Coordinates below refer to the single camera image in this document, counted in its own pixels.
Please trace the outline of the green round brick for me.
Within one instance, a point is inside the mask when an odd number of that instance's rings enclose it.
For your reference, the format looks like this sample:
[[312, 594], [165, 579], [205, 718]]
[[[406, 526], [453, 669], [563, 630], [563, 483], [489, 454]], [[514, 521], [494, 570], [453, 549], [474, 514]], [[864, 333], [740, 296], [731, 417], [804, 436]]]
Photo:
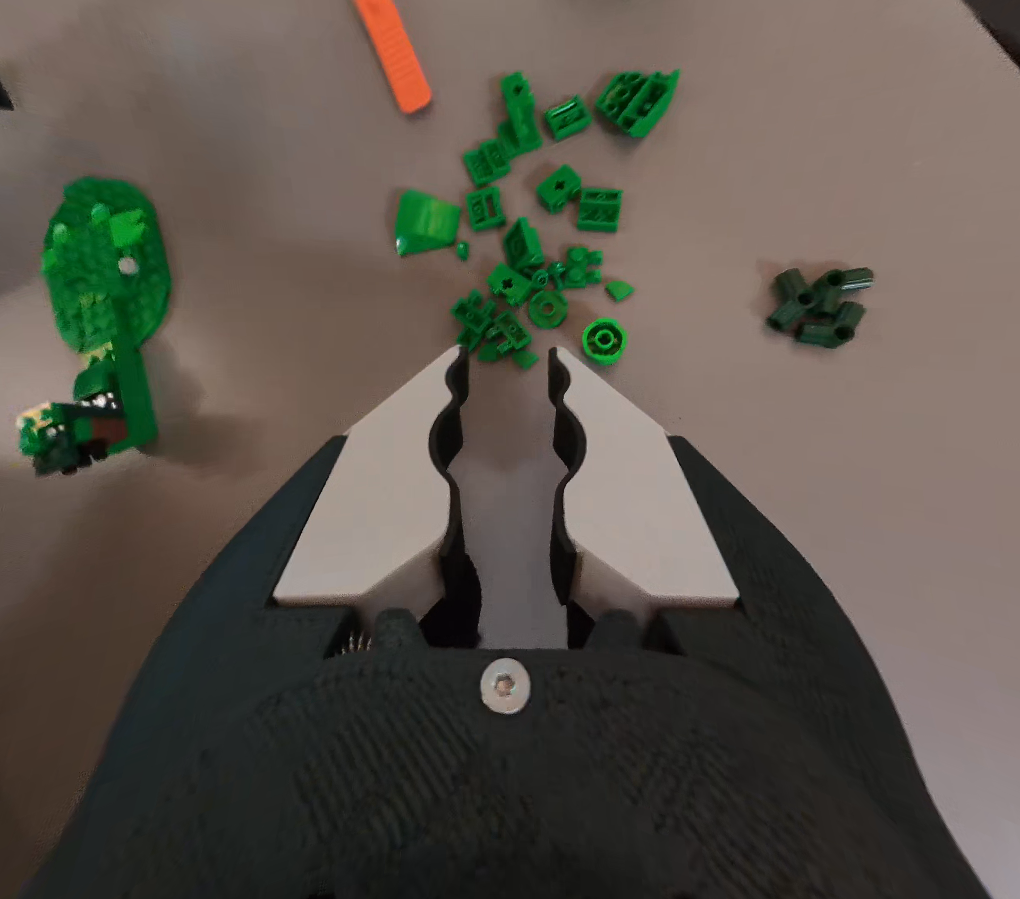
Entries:
[[609, 367], [623, 357], [628, 344], [626, 330], [616, 319], [602, 317], [584, 327], [581, 347], [593, 364]]

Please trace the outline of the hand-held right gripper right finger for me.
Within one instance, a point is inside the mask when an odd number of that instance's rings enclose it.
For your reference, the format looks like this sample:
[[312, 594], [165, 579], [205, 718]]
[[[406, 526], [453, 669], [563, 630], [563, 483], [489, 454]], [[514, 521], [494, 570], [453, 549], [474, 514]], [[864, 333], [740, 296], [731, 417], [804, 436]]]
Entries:
[[550, 569], [567, 644], [623, 612], [643, 634], [660, 612], [727, 611], [738, 590], [670, 436], [564, 347], [548, 356], [554, 496]]

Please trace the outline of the green inverted slope brick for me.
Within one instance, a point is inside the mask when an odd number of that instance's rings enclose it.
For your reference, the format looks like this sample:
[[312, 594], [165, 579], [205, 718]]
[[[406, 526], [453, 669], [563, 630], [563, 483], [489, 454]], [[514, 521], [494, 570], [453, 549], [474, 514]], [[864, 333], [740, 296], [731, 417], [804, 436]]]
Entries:
[[633, 139], [646, 138], [670, 106], [682, 70], [614, 74], [596, 99], [596, 111]]

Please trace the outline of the green brick leaf model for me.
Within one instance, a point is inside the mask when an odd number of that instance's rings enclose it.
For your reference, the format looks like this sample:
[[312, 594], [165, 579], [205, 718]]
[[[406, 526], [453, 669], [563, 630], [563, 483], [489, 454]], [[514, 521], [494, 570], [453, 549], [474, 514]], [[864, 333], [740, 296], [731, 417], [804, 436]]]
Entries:
[[172, 274], [154, 204], [134, 184], [86, 176], [63, 190], [41, 255], [54, 323], [81, 370], [70, 400], [22, 413], [38, 477], [75, 475], [158, 437], [143, 347], [163, 324]]

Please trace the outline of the orange brick separator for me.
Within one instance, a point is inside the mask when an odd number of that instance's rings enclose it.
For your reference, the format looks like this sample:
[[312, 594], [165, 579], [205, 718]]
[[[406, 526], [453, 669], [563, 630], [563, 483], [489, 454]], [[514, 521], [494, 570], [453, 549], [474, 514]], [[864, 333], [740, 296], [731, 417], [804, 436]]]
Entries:
[[386, 77], [389, 90], [404, 115], [431, 104], [431, 88], [394, 0], [352, 0]]

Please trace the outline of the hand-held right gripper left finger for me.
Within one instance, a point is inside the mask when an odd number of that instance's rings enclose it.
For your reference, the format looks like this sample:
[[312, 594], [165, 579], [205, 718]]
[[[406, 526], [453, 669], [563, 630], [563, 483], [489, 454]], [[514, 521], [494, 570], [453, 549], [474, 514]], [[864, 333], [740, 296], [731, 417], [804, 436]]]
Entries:
[[480, 583], [450, 472], [468, 392], [468, 353], [453, 346], [349, 429], [277, 604], [349, 607], [362, 632], [407, 610], [434, 646], [478, 645]]

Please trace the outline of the pile of dark green connectors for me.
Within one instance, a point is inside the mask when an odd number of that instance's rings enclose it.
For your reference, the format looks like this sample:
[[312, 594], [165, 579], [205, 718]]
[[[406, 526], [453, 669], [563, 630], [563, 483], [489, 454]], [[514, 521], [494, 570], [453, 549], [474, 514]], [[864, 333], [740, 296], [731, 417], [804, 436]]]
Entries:
[[799, 268], [783, 270], [773, 279], [775, 305], [765, 324], [801, 345], [826, 349], [848, 345], [866, 314], [857, 294], [874, 281], [869, 267], [829, 269], [811, 282]]

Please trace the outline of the grey desk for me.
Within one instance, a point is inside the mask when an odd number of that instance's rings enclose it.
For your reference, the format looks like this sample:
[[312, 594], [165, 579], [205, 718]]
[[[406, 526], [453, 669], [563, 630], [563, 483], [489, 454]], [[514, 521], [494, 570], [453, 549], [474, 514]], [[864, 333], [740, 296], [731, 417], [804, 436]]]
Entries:
[[[503, 117], [681, 69], [645, 140], [593, 124], [501, 183], [542, 243], [635, 294], [570, 295], [593, 366], [814, 566], [866, 643], [944, 819], [1018, 897], [1018, 72], [961, 0], [394, 0], [431, 88], [404, 115], [352, 0], [2, 0], [2, 897], [82, 798], [184, 596], [287, 478], [453, 343], [498, 234], [399, 258], [404, 189], [462, 202]], [[550, 216], [569, 164], [616, 233]], [[36, 478], [15, 417], [79, 364], [39, 271], [63, 187], [156, 205], [172, 309], [153, 455]], [[773, 279], [869, 267], [848, 345], [765, 324]]]

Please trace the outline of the pile of small green bricks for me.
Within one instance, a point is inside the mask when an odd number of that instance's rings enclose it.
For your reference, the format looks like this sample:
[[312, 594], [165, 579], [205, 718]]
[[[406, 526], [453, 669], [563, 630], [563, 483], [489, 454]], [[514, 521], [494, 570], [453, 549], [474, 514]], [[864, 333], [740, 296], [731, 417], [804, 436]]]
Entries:
[[[511, 174], [515, 160], [541, 149], [543, 137], [529, 78], [520, 71], [505, 74], [500, 92], [505, 115], [496, 134], [462, 159], [470, 181], [467, 223], [473, 232], [500, 232], [503, 256], [486, 277], [486, 289], [458, 298], [451, 315], [458, 326], [456, 344], [465, 353], [477, 353], [487, 364], [508, 359], [527, 371], [539, 357], [523, 322], [546, 331], [563, 324], [569, 314], [567, 292], [602, 283], [604, 253], [570, 244], [561, 255], [550, 255], [529, 217], [510, 221], [499, 181]], [[574, 96], [543, 112], [542, 120], [554, 141], [563, 141], [585, 130], [592, 115], [583, 99]], [[550, 216], [573, 209], [580, 232], [619, 231], [623, 191], [586, 184], [569, 164], [542, 179], [534, 194]]]

